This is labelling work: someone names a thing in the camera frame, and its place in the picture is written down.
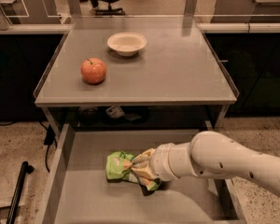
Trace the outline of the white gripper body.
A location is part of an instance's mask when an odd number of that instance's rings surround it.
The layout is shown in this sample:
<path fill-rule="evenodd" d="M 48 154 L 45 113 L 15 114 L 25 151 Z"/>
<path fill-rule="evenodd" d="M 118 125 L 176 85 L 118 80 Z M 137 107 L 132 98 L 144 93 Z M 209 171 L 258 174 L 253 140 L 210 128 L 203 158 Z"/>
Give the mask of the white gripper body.
<path fill-rule="evenodd" d="M 150 157 L 149 165 L 152 174 L 164 182 L 178 179 L 169 163 L 169 154 L 173 146 L 173 143 L 160 145 Z"/>

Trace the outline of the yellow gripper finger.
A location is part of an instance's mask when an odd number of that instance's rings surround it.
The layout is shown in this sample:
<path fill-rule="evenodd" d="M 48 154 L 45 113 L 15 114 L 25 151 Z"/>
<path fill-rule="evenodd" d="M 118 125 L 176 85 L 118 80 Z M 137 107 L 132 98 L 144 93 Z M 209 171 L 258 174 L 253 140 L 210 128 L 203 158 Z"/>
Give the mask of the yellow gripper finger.
<path fill-rule="evenodd" d="M 156 176 L 152 173 L 151 169 L 148 166 L 144 168 L 132 167 L 132 171 L 146 179 L 154 180 L 156 178 Z"/>
<path fill-rule="evenodd" d="M 154 153 L 154 151 L 155 151 L 154 148 L 150 148 L 150 149 L 142 152 L 141 154 L 139 154 L 133 158 L 133 163 L 140 163 L 143 161 L 148 161 L 150 159 L 150 157 L 152 156 L 152 154 Z"/>

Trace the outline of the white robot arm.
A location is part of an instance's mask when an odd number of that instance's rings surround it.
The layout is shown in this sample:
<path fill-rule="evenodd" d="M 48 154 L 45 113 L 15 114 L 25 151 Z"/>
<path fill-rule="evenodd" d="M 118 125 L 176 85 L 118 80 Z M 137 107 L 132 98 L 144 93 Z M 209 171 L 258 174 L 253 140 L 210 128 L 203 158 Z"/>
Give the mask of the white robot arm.
<path fill-rule="evenodd" d="M 280 158 L 242 146 L 212 131 L 197 133 L 183 144 L 162 144 L 133 159 L 139 176 L 171 181 L 184 176 L 253 182 L 280 197 Z"/>

